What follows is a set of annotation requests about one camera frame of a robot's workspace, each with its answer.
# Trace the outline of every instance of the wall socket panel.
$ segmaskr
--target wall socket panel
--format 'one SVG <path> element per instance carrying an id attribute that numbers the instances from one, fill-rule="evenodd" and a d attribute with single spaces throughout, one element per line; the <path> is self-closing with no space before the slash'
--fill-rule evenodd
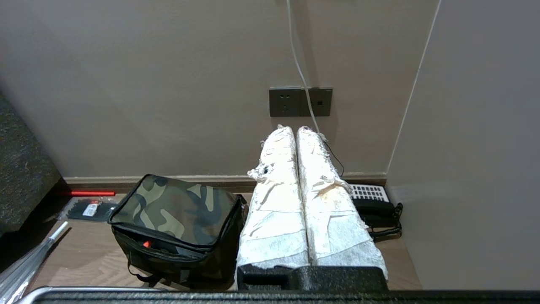
<path id="1" fill-rule="evenodd" d="M 309 88 L 309 98 L 315 116 L 330 116 L 332 88 Z M 271 117 L 310 116 L 306 93 L 301 88 L 270 88 L 268 91 Z"/>

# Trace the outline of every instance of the umbrella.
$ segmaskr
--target umbrella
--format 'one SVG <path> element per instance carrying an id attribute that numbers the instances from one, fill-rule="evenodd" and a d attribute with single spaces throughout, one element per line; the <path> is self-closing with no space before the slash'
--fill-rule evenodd
<path id="1" fill-rule="evenodd" d="M 64 222 L 51 236 L 0 274 L 0 304 L 12 304 L 23 296 L 47 253 L 67 225 L 68 222 Z"/>

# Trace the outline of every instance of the camouflage backpack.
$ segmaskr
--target camouflage backpack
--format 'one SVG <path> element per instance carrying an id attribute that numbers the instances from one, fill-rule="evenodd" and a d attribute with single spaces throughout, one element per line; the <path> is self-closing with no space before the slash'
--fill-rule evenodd
<path id="1" fill-rule="evenodd" d="M 233 280 L 245 200 L 222 189 L 146 175 L 109 218 L 133 265 L 191 288 L 228 287 Z"/>

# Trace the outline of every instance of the white fabric wrap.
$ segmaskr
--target white fabric wrap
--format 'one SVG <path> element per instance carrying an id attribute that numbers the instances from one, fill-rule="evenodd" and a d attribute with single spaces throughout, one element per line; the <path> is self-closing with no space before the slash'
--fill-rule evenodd
<path id="1" fill-rule="evenodd" d="M 278 126 L 262 146 L 259 165 L 248 172 L 257 181 L 240 234 L 237 267 L 309 265 L 306 225 L 290 127 Z"/>
<path id="2" fill-rule="evenodd" d="M 375 266 L 388 271 L 317 133 L 301 127 L 296 137 L 309 259 L 313 266 Z"/>

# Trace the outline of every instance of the black cable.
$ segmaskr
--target black cable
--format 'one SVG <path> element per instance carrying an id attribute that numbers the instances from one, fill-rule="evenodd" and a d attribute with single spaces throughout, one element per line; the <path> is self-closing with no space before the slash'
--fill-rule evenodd
<path id="1" fill-rule="evenodd" d="M 341 166 L 341 174 L 339 175 L 339 177 L 343 176 L 343 173 L 345 173 L 345 167 L 343 166 L 343 164 L 339 161 L 339 159 L 336 157 L 336 155 L 334 154 L 334 152 L 332 151 L 332 149 L 330 148 L 330 146 L 325 142 L 323 141 L 323 143 L 325 143 L 326 147 L 328 148 L 328 150 L 330 151 L 330 153 L 332 153 L 332 156 L 337 160 L 337 162 L 339 163 L 339 165 Z"/>

